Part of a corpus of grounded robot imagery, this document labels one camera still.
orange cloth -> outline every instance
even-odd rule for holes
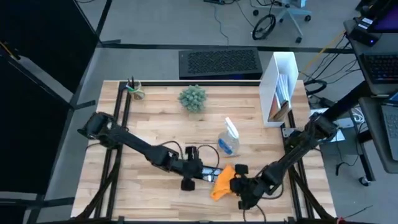
[[[213,191],[211,192],[211,198],[214,201],[218,201],[222,196],[232,193],[229,187],[229,181],[234,178],[235,170],[231,165],[227,165],[225,169],[217,177],[216,183],[214,184]]]

wooden tabletop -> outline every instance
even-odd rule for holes
[[[104,82],[97,111],[113,114],[118,85],[119,82],[116,81]],[[178,102],[178,94],[184,88],[186,87],[144,86],[145,99],[131,102],[127,122],[130,132],[150,144],[174,140],[183,148],[201,144],[215,147],[217,136],[226,129],[223,120],[229,116],[239,131],[241,145],[237,157],[225,157],[220,153],[220,167],[226,164],[247,164],[249,176],[252,176],[266,164],[277,161],[284,155],[280,129],[264,128],[262,123],[258,86],[203,86],[208,98],[206,109],[200,114],[187,113]],[[303,128],[310,110],[301,81],[297,82],[294,92],[293,112],[297,127]],[[178,151],[174,144],[168,144],[167,147]],[[72,216],[78,215],[98,190],[104,157],[105,150],[102,146],[93,146],[87,150]],[[215,166],[216,156],[212,149],[202,148],[200,157],[204,164]],[[320,153],[310,151],[303,158],[303,163],[310,190],[326,210],[335,215]],[[126,220],[243,220],[237,196],[226,195],[214,202],[210,198],[212,183],[195,180],[195,191],[184,192],[180,190],[181,179],[176,174],[152,167],[144,156],[124,146],[113,219],[124,216]],[[260,200],[258,203],[268,221],[295,217],[287,175],[284,186],[281,198]],[[108,195],[109,190],[104,197],[102,216],[105,215]],[[302,196],[300,202],[305,214]],[[257,208],[252,208],[246,212],[246,219],[261,221],[263,217]]]

gray floor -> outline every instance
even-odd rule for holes
[[[98,24],[105,2],[105,0],[96,0],[88,4],[80,4],[93,27]],[[305,34],[300,47],[324,47],[344,29],[344,20],[358,15],[353,10],[358,2],[308,0],[307,8],[313,11],[313,16],[309,23],[304,22],[302,18],[298,19]],[[239,3],[248,19],[255,23],[258,18],[251,14],[253,8],[249,1],[242,0]],[[229,37],[230,45],[297,46],[294,42],[297,33],[288,18],[283,24],[276,25],[274,32],[267,40],[254,41],[250,36],[252,28],[240,13],[236,3],[229,6],[216,6],[216,8],[218,19],[223,24],[222,30]],[[219,24],[214,20],[214,10],[211,4],[203,3],[201,0],[114,0],[101,40],[121,39],[122,43],[126,44],[226,45],[225,37],[219,33]],[[265,9],[260,9],[260,16],[266,13]],[[260,52],[264,68],[271,55],[272,52]],[[298,68],[302,70],[316,54],[296,53],[295,56]],[[323,77],[337,71],[353,59],[353,55],[340,55],[326,70]],[[320,60],[315,62],[306,73],[311,73],[319,62]],[[29,61],[25,64],[42,79],[48,79],[48,75],[38,71],[30,65]],[[80,102],[98,99],[103,80],[125,80],[131,75],[141,80],[178,79],[178,50],[97,49],[87,72],[88,78],[81,93]],[[342,75],[343,73],[337,74],[328,80],[336,80]],[[318,95],[333,101],[339,100],[362,80],[361,72],[352,73],[339,82],[329,85]],[[63,93],[61,86],[54,85],[54,88],[64,94],[65,98],[70,97]],[[94,110],[94,107],[91,107],[74,114],[47,198],[75,195],[84,160],[84,148],[87,144],[87,140],[79,136],[76,130],[85,123]],[[395,212],[398,205],[398,197],[395,193],[398,175],[384,172],[372,142],[366,144],[366,151],[377,181],[370,187],[363,187],[357,181],[364,175],[360,162],[357,162],[354,167],[343,167],[341,174],[337,177],[335,165],[340,159],[336,148],[330,144],[322,147],[322,151],[336,212],[339,216],[344,217],[368,205],[373,205],[349,220],[395,223],[398,219],[398,213]],[[353,150],[342,149],[342,151],[344,160],[354,161],[355,155],[350,155]],[[71,206],[65,206],[43,209],[39,220],[44,222],[67,219],[71,208]]]

computer monitor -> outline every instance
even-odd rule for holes
[[[390,0],[377,14],[370,32],[398,33],[398,1]]]

succulent plant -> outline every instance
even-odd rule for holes
[[[189,112],[199,113],[205,109],[203,103],[206,100],[206,92],[198,85],[189,86],[180,93],[178,100]]]

